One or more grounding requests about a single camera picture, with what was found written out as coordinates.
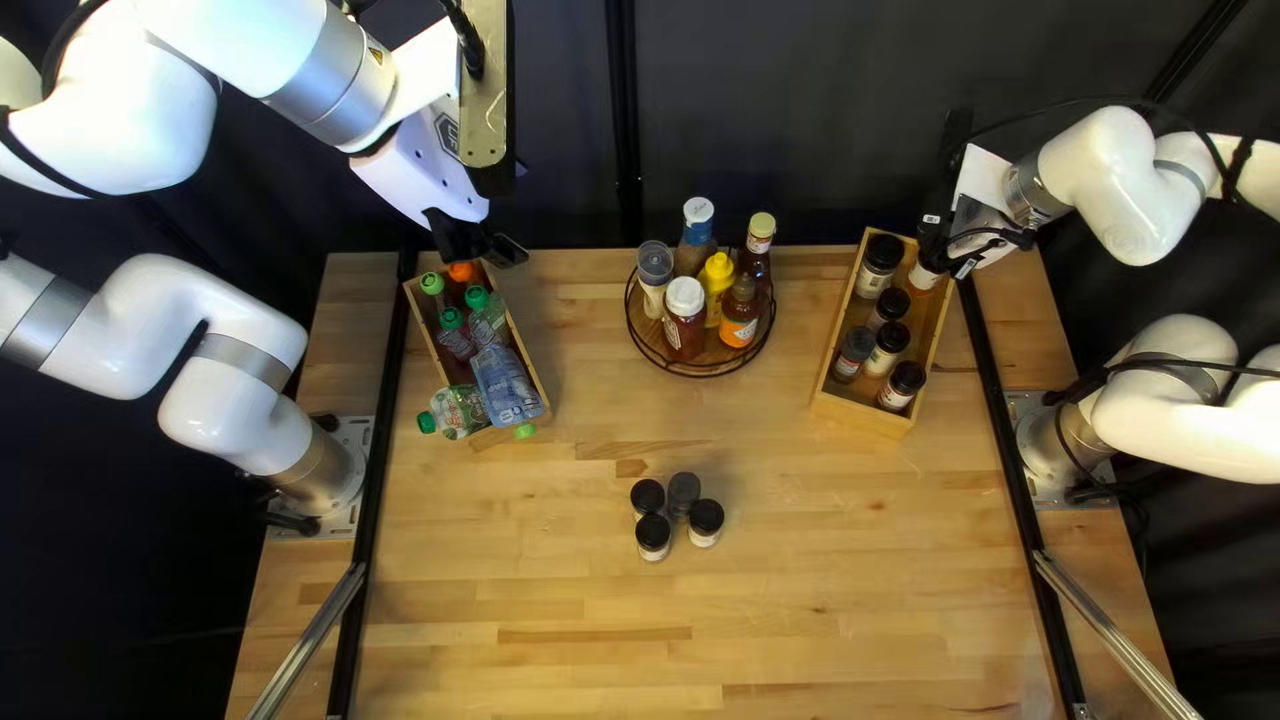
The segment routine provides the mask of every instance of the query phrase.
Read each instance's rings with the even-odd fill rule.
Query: black backdrop
[[[984,123],[1062,97],[1142,92],[1208,0],[637,5],[645,233],[673,237],[680,202],[703,193],[724,233],[769,208],[781,242],[810,242],[847,241],[868,222],[910,229],[950,106],[972,105]],[[73,6],[6,3],[0,35],[38,59]],[[517,152],[531,173],[494,202],[493,219],[531,247],[617,246],[603,3],[515,9]],[[1270,128],[1276,15],[1254,3],[1176,102],[1215,128]],[[383,0],[364,23],[394,46],[438,17],[426,0]],[[1071,119],[1015,127],[988,146],[1016,158]],[[160,251],[307,322],[326,252],[429,242],[344,165],[227,88],[192,181],[145,202],[74,202],[0,183],[0,229],[20,231],[18,252],[86,287],[131,255]],[[1208,313],[1247,350],[1280,337],[1268,223],[1247,210],[1206,213],[1178,256],[1144,270],[1116,266],[1068,223],[1047,260],[1078,363],[1176,310]],[[1245,300],[1221,291],[1235,282],[1252,288]],[[0,548],[13,571],[0,596],[0,716],[221,715],[261,541],[256,491],[160,434],[165,386],[122,404],[0,365],[12,488]],[[1149,498],[1153,602],[1178,679],[1212,706],[1210,717],[1253,716],[1251,691],[1245,675],[1215,676],[1199,660],[1276,657],[1265,641],[1277,637],[1266,611],[1275,538],[1253,495],[1266,489],[1174,478]],[[1219,533],[1228,555],[1206,555],[1188,538],[1213,523],[1252,530]],[[1248,602],[1225,605],[1235,596],[1216,593],[1219,583],[1247,588]],[[1206,676],[1213,682],[1196,682]]]

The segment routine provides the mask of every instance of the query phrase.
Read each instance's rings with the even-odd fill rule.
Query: wooden tabletop
[[[534,252],[500,279],[556,419],[479,454],[417,432],[442,380],[407,328],[360,716],[1061,716],[960,304],[900,445],[808,411],[855,250],[776,249],[769,345],[712,380],[668,375],[631,345],[621,295],[634,251]],[[393,268],[390,255],[330,256],[308,411],[372,414]],[[1037,254],[977,284],[1009,388],[1074,379]],[[710,550],[677,536],[649,565],[627,491],[677,470],[703,478],[726,529]],[[1167,670],[1119,514],[1041,523]],[[349,541],[268,543],[228,717],[244,715],[349,557]],[[1132,701],[1084,641],[1091,702]],[[282,716],[324,715],[332,647]]]

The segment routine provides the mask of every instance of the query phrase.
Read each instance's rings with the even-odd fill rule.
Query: wooden box
[[[911,269],[911,264],[915,263],[918,251],[915,240],[867,228],[867,232],[863,233],[863,242],[858,246],[858,258],[849,272],[849,282],[845,283],[845,295],[841,297],[836,318],[831,324],[831,334],[822,354],[822,364],[818,366],[818,378],[814,382],[810,407],[819,415],[844,420],[890,438],[901,439],[915,427],[920,409],[924,406],[928,396],[929,380],[915,395],[911,405],[902,414],[897,414],[876,405],[876,395],[879,392],[881,386],[888,380],[888,375],[869,377],[859,373],[854,382],[849,384],[840,384],[831,379],[831,365],[840,354],[840,345],[844,342],[845,334],[851,328],[865,324],[876,307],[874,301],[863,300],[854,293],[854,279],[858,277],[858,269],[863,264],[867,241],[872,236],[881,233],[897,237],[906,246],[902,263],[893,274],[893,286],[906,288],[906,273]],[[915,360],[924,366],[925,373],[932,375],[933,352],[937,350],[938,336],[942,334],[942,322],[947,315],[947,304],[951,301],[952,290],[955,290],[955,281],[947,277],[945,281],[940,281],[929,295],[911,299],[911,309],[901,320],[911,331],[911,343],[899,356],[899,363]]]
[[[479,269],[476,270],[476,278],[484,283],[490,292],[498,292],[502,295],[502,288],[498,287],[498,278],[490,272],[489,266],[483,261],[477,261],[477,265]],[[440,274],[447,273],[447,268],[444,265],[430,268],[430,270]],[[431,352],[431,363],[440,373],[445,384],[475,384],[476,377],[475,373],[471,372],[471,364],[460,361],[445,347],[435,342],[435,336],[440,332],[440,319],[435,310],[435,300],[422,292],[421,279],[422,275],[419,275],[406,282],[403,287],[404,293],[408,295],[410,307],[413,309],[413,318],[417,319],[417,328],[422,332],[422,338],[426,340],[426,347]],[[521,363],[525,364],[525,369],[529,372],[529,378],[534,380],[534,388],[538,391],[538,396],[543,398],[543,407],[545,409],[545,413],[531,420],[534,425],[541,429],[549,424],[552,419],[550,398],[547,397],[547,391],[543,388],[541,380],[538,379],[538,370],[534,369],[534,364],[529,359],[529,352],[525,350],[525,342],[520,337],[520,328],[516,327],[515,320],[511,318],[511,302],[513,299],[509,299],[506,295],[502,295],[502,297],[507,302],[507,324],[511,325],[511,336],[515,342],[515,347],[512,350],[516,351]],[[417,400],[421,405],[421,410],[428,410],[431,405],[430,396],[415,400]],[[512,428],[489,425],[488,428],[476,430],[475,433],[461,438],[454,442],[454,445],[466,443],[471,447],[471,450],[480,451],[513,439],[515,434],[512,433]]]

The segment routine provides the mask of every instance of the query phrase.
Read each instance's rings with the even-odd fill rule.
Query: mustard bottle
[[[721,296],[733,287],[733,261],[728,259],[728,252],[723,250],[707,259],[707,265],[698,273],[698,282],[707,292],[707,324],[708,328],[718,328],[721,319]]]

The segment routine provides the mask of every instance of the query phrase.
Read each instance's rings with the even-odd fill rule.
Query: metal mounting plate
[[[1005,391],[1005,404],[1009,407],[1009,419],[1012,421],[1014,428],[1020,421],[1029,421],[1032,418],[1053,411],[1052,407],[1047,407],[1041,402],[1044,392],[1047,391]],[[1030,473],[1025,468],[1023,468],[1023,471],[1027,474],[1027,489],[1030,492],[1032,502],[1036,503],[1036,510],[1102,510],[1115,507],[1115,500],[1110,497],[1100,497],[1071,505],[1062,497],[1066,488],[1056,486],[1037,487]],[[1105,484],[1114,484],[1116,482],[1115,470],[1111,469],[1110,460],[1103,460],[1094,468],[1093,475]]]

